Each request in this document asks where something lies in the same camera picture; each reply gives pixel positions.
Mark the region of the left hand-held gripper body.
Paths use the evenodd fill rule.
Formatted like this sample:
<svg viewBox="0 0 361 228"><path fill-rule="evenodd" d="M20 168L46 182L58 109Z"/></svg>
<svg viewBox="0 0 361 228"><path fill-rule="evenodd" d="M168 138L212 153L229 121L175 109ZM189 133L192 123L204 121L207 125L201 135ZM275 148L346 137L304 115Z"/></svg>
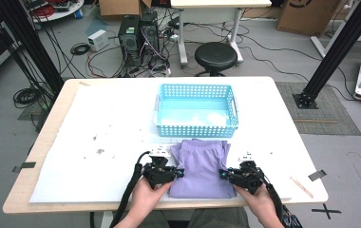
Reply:
<svg viewBox="0 0 361 228"><path fill-rule="evenodd" d="M149 152L149 157L151 162L148 162L143 166L142 175L146 178L152 189L157 185L171 182L176 178L176 175L171 175L166 172L166 167L176 167L174 165L167 165L168 159L171 157L171 153L167 146L160 145L159 147L152 149Z"/></svg>

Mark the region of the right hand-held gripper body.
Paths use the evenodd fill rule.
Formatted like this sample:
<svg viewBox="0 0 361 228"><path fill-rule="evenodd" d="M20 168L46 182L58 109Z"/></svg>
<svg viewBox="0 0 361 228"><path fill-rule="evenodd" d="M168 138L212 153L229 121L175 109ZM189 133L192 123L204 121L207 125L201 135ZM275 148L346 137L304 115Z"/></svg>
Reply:
<svg viewBox="0 0 361 228"><path fill-rule="evenodd" d="M244 188L250 194L254 194L262 184L267 184L263 171L251 156L241 157L238 161L239 167L234 168L236 169L235 175L229 174L229 182Z"/></svg>

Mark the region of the purple pants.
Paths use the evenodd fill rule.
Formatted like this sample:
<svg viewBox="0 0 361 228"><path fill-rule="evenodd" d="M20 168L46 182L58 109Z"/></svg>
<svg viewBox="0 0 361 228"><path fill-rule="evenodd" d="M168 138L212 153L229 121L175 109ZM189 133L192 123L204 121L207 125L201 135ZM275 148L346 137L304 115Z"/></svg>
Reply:
<svg viewBox="0 0 361 228"><path fill-rule="evenodd" d="M231 144L227 141L182 140L170 146L183 178L176 178L169 197L176 199L230 199L237 193L228 180L219 176L227 169Z"/></svg>

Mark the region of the light blue plastic basket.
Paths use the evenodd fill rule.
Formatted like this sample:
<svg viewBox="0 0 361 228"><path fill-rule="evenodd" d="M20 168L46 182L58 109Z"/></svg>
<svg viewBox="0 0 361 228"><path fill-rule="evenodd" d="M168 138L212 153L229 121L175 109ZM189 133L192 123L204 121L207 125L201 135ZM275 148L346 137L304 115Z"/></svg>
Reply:
<svg viewBox="0 0 361 228"><path fill-rule="evenodd" d="M154 123L161 137L232 138L238 110L230 85L162 84Z"/></svg>

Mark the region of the person's left hand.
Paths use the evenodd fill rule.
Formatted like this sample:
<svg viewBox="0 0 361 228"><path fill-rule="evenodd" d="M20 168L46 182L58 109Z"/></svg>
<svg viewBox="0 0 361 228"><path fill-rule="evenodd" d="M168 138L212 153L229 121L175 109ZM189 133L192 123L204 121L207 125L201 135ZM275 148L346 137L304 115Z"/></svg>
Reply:
<svg viewBox="0 0 361 228"><path fill-rule="evenodd" d="M172 182L168 182L152 188L146 178L141 178L133 190L128 215L134 220L144 220L171 186Z"/></svg>

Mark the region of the person's legs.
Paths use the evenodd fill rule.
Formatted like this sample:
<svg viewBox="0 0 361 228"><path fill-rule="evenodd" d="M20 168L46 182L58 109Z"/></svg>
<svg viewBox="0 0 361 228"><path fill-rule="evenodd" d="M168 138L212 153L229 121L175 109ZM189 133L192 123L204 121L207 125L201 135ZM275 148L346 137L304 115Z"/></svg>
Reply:
<svg viewBox="0 0 361 228"><path fill-rule="evenodd" d="M137 228L250 228L243 207L195 209L189 220L170 220L163 211L151 212Z"/></svg>

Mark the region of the white table mat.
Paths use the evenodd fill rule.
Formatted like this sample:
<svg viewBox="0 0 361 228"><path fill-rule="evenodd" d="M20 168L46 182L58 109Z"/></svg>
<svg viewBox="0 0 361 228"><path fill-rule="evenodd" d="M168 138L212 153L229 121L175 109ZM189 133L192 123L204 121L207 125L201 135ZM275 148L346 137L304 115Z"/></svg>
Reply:
<svg viewBox="0 0 361 228"><path fill-rule="evenodd" d="M284 199L291 196L286 174L276 171L276 158L297 143L299 134L277 87L267 84L274 107L255 99L257 82L229 85L237 104L238 129L232 138L161 137L154 123L162 84L157 80L124 80L111 85L82 85L47 152L32 203L116 202L143 152L182 140L227 141L226 166L253 153Z"/></svg>

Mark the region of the thin wooden stick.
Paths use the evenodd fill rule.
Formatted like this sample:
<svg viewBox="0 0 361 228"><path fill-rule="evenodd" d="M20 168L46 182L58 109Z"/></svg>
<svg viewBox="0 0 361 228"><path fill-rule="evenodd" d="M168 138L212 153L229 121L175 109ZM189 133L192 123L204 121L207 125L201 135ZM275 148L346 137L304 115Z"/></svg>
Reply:
<svg viewBox="0 0 361 228"><path fill-rule="evenodd" d="M314 194L303 183L301 183L298 179L296 179L293 176L290 176L290 179L298 188L300 188L311 199L314 198Z"/></svg>

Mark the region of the black tape strip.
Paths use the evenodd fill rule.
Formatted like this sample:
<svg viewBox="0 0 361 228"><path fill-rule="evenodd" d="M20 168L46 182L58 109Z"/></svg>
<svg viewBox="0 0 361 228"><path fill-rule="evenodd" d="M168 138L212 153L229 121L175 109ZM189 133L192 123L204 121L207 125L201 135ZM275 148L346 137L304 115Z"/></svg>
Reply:
<svg viewBox="0 0 361 228"><path fill-rule="evenodd" d="M31 161L31 162L22 162L19 166L14 166L12 169L12 172L14 173L20 173L22 169L27 169L27 168L34 168L36 165L35 161Z"/></svg>
<svg viewBox="0 0 361 228"><path fill-rule="evenodd" d="M316 181L318 179L325 177L326 175L327 175L327 173L324 170L318 170L318 171L312 173L311 175L309 175L308 178L311 181Z"/></svg>

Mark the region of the white table leg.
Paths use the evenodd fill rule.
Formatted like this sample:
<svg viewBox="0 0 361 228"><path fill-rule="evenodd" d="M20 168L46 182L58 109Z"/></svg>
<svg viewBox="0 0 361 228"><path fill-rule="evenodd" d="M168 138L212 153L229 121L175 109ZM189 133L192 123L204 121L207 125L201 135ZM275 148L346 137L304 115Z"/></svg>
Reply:
<svg viewBox="0 0 361 228"><path fill-rule="evenodd" d="M113 220L113 213L111 211L105 211L103 213L101 228L109 228Z"/></svg>

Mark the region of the black round stool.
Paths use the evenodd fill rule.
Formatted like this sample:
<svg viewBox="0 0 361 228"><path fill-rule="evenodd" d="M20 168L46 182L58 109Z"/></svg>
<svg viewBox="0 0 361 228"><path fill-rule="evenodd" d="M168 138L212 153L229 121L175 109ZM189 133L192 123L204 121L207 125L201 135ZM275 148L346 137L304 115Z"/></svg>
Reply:
<svg viewBox="0 0 361 228"><path fill-rule="evenodd" d="M223 43L210 42L199 46L195 51L196 62L204 68L196 77L208 73L210 76L222 76L223 70L233 67L238 61L236 51Z"/></svg>

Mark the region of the white desk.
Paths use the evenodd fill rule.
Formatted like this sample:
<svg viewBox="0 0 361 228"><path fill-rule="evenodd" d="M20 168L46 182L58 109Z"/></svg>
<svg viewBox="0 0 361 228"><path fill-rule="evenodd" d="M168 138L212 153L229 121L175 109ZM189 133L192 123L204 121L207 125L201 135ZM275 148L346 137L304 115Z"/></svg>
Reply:
<svg viewBox="0 0 361 228"><path fill-rule="evenodd" d="M180 28L178 48L180 66L188 64L184 40L184 24L215 24L232 22L233 28L226 41L237 53L237 63L243 62L237 45L238 26L241 15L246 8L266 8L272 5L270 0L170 0L171 7L179 11Z"/></svg>

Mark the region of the small cardboard box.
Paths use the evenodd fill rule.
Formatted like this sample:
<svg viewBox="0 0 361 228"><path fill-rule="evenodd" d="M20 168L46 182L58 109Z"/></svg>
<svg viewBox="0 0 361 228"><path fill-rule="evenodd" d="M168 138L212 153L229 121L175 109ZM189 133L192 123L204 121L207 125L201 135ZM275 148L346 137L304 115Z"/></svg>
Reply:
<svg viewBox="0 0 361 228"><path fill-rule="evenodd" d="M151 8L152 0L99 0L103 16L140 14L144 8Z"/></svg>

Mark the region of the large cardboard box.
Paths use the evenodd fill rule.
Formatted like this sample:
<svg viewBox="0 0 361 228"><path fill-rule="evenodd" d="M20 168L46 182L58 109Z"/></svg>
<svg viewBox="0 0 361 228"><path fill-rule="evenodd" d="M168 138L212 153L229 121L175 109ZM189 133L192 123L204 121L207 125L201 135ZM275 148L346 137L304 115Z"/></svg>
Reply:
<svg viewBox="0 0 361 228"><path fill-rule="evenodd" d="M277 19L279 31L320 36L342 0L285 0Z"/></svg>

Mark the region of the round white table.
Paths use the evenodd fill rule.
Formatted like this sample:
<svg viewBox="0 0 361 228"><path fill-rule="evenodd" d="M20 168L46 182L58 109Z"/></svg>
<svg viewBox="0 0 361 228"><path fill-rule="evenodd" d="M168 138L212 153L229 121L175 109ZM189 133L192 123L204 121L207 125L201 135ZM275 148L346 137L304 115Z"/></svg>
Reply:
<svg viewBox="0 0 361 228"><path fill-rule="evenodd" d="M41 23L77 17L85 0L23 0L25 9L33 22Z"/></svg>

